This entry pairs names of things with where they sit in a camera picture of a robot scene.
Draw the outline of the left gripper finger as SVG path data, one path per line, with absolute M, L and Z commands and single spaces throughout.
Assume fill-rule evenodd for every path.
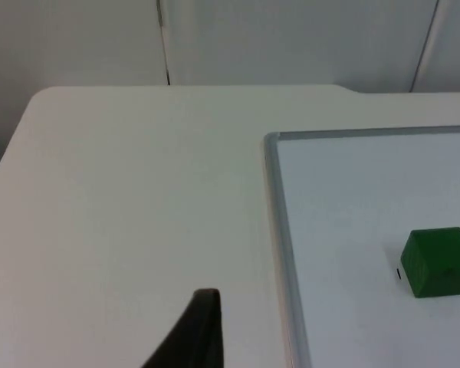
M 143 365 L 222 368 L 224 344 L 219 290 L 196 290 L 176 324 Z

